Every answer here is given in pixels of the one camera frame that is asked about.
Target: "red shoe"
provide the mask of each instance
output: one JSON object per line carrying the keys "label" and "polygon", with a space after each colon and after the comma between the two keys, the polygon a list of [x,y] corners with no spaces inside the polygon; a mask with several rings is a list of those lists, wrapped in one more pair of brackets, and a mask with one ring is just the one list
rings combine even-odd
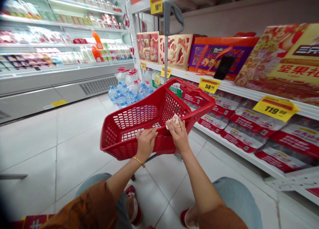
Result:
{"label": "red shoe", "polygon": [[135,196],[134,198],[134,213],[131,219],[131,223],[134,226],[138,226],[143,218],[143,214],[142,214],[142,210],[141,207],[139,205],[139,203],[137,202],[137,195],[136,195],[136,190],[134,188],[133,185],[128,184],[125,188],[125,194],[126,194],[126,198],[129,198],[131,196]]}
{"label": "red shoe", "polygon": [[179,215],[179,220],[180,220],[180,223],[182,224],[183,227],[185,228],[197,228],[196,226],[193,226],[193,227],[190,227],[186,224],[186,220],[185,220],[185,217],[186,217],[186,214],[188,212],[190,208],[182,211],[182,213]]}

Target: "woman's left hand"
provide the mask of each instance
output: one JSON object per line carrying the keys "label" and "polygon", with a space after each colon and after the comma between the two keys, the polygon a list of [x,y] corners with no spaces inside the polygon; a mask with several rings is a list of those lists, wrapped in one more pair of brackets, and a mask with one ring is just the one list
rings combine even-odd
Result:
{"label": "woman's left hand", "polygon": [[155,138],[158,134],[158,132],[156,132],[157,129],[158,127],[145,129],[136,133],[138,147],[135,157],[137,157],[142,163],[145,163],[153,152]]}

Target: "jeans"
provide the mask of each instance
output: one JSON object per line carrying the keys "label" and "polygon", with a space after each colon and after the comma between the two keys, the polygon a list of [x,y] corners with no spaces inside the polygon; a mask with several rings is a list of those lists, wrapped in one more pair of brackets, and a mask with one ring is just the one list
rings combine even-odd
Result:
{"label": "jeans", "polygon": [[[77,198],[80,196],[82,192],[93,184],[101,181],[102,179],[108,180],[110,177],[111,175],[108,173],[93,175],[81,185],[79,190],[76,192],[75,197]],[[244,184],[232,178],[222,177],[213,182],[213,185],[226,206],[232,209],[246,223],[249,229],[263,228],[259,208],[252,194]],[[132,229],[129,216],[126,211],[126,194],[124,192],[116,204],[116,210],[118,212],[118,220],[115,228]]]}

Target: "brown jacket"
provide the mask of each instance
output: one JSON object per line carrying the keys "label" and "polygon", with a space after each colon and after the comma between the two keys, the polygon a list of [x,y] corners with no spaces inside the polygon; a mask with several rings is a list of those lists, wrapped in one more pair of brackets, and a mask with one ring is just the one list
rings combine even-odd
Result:
{"label": "brown jacket", "polygon": [[[117,220],[115,204],[107,183],[101,180],[65,205],[40,229],[112,229]],[[199,228],[247,229],[247,226],[231,209],[220,206],[211,212],[200,215]]]}

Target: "orange strap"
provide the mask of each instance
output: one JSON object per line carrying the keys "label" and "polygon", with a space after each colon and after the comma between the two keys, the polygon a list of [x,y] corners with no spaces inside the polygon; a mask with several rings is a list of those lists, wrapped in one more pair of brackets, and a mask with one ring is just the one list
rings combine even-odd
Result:
{"label": "orange strap", "polygon": [[219,54],[217,55],[217,57],[214,59],[212,65],[208,68],[208,70],[206,70],[206,71],[203,72],[203,73],[200,73],[200,72],[198,72],[198,67],[199,67],[199,64],[201,63],[201,61],[202,61],[202,59],[203,59],[203,57],[204,57],[204,54],[205,54],[205,52],[207,51],[207,49],[208,49],[208,45],[206,45],[206,46],[204,47],[204,49],[203,49],[203,51],[202,51],[202,53],[201,53],[201,55],[200,55],[200,57],[199,57],[199,59],[198,59],[198,61],[197,61],[196,69],[195,69],[196,75],[205,75],[207,72],[209,72],[210,69],[213,68],[213,66],[217,63],[216,60],[217,60],[220,56],[222,56],[222,55],[224,55],[225,53],[227,53],[227,52],[229,52],[230,50],[232,50],[232,49],[233,49],[233,46],[230,46],[230,47],[224,49],[221,53],[219,53]]}

